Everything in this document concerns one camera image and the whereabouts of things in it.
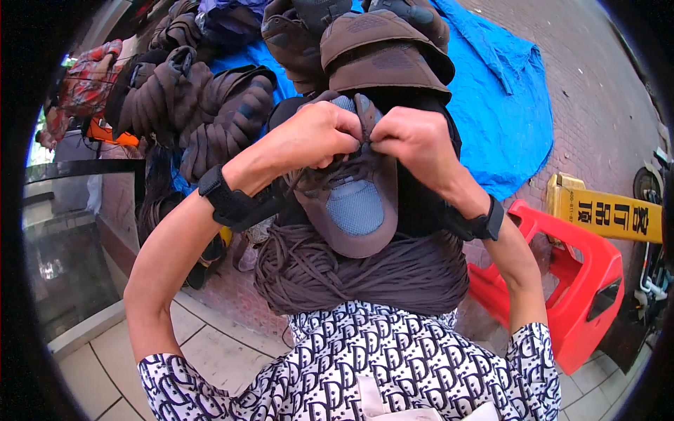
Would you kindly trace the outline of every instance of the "glass panel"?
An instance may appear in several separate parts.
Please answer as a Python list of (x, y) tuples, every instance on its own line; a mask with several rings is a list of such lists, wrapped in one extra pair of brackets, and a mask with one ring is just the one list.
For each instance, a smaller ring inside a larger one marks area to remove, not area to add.
[(133, 177), (71, 176), (25, 186), (26, 263), (45, 343), (121, 300), (128, 279), (111, 254), (119, 254), (115, 238), (137, 252)]

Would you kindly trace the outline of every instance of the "scooter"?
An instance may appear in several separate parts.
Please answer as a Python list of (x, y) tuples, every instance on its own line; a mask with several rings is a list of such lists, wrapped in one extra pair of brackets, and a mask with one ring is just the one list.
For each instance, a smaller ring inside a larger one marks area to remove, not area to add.
[[(656, 170), (653, 165), (644, 162), (644, 167), (639, 169), (634, 178), (634, 197), (662, 205), (665, 190), (663, 180), (671, 171), (672, 161), (661, 148), (655, 150), (653, 156), (660, 164), (660, 168)], [(639, 288), (634, 291), (634, 298), (639, 302), (636, 309), (641, 322), (650, 324), (648, 320), (650, 317), (647, 317), (648, 310), (655, 302), (668, 297), (667, 288), (672, 281), (671, 273), (665, 268), (665, 248), (662, 245), (646, 243)]]

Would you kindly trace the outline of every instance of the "black cable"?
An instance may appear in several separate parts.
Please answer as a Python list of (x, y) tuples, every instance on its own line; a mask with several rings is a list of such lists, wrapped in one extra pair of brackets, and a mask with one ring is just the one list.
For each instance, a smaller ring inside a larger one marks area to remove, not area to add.
[(290, 327), (290, 324), (286, 325), (286, 328), (283, 329), (283, 333), (281, 333), (281, 340), (283, 341), (283, 344), (287, 346), (290, 349), (293, 349), (294, 347), (288, 345), (288, 342), (286, 342), (286, 332), (288, 331), (288, 328)]

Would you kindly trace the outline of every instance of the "stack of shoes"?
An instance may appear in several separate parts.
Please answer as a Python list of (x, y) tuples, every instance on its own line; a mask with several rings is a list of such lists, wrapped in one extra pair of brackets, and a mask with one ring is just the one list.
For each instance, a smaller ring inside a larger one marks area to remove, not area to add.
[(381, 118), (369, 88), (424, 90), (447, 104), (454, 64), (449, 28), (428, 0), (273, 0), (262, 36), (297, 92), (358, 114), (359, 151), (323, 170), (286, 175), (315, 229), (337, 253), (364, 258), (381, 251), (398, 225), (396, 159), (374, 152), (369, 134)]
[(180, 173), (188, 183), (253, 143), (272, 109), (276, 87), (267, 67), (249, 65), (214, 77), (195, 58), (194, 48), (181, 46), (164, 63), (139, 63), (113, 127), (115, 139), (125, 131), (155, 134), (159, 145), (183, 149)]
[(324, 170), (305, 168), (286, 175), (311, 224), (336, 253), (355, 259), (380, 252), (398, 227), (396, 159), (374, 152), (369, 134), (381, 113), (365, 95), (353, 99), (326, 91), (314, 101), (358, 115), (363, 143), (355, 153), (338, 158)]
[(305, 96), (326, 89), (430, 90), (445, 103), (454, 77), (447, 57), (449, 28), (428, 0), (364, 0), (366, 13), (344, 0), (273, 0), (262, 37)]
[(178, 0), (170, 9), (168, 15), (159, 21), (154, 29), (150, 50), (173, 50), (179, 46), (188, 45), (196, 48), (202, 39), (202, 33), (195, 22), (199, 1)]
[(337, 92), (406, 87), (435, 91), (445, 103), (451, 98), (452, 60), (392, 11), (335, 20), (321, 38), (321, 65)]

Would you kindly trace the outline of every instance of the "monogram print shirt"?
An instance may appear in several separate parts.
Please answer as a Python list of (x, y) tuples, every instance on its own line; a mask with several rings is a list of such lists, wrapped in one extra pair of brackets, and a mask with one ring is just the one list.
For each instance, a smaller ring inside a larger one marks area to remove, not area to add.
[(180, 356), (155, 354), (138, 370), (162, 421), (364, 421), (364, 378), (387, 413), (434, 408), (460, 420), (490, 401), (502, 420), (557, 419), (561, 394), (545, 325), (519, 329), (501, 358), (455, 333), (455, 324), (456, 312), (427, 317), (359, 301), (291, 316), (296, 346), (235, 397)]

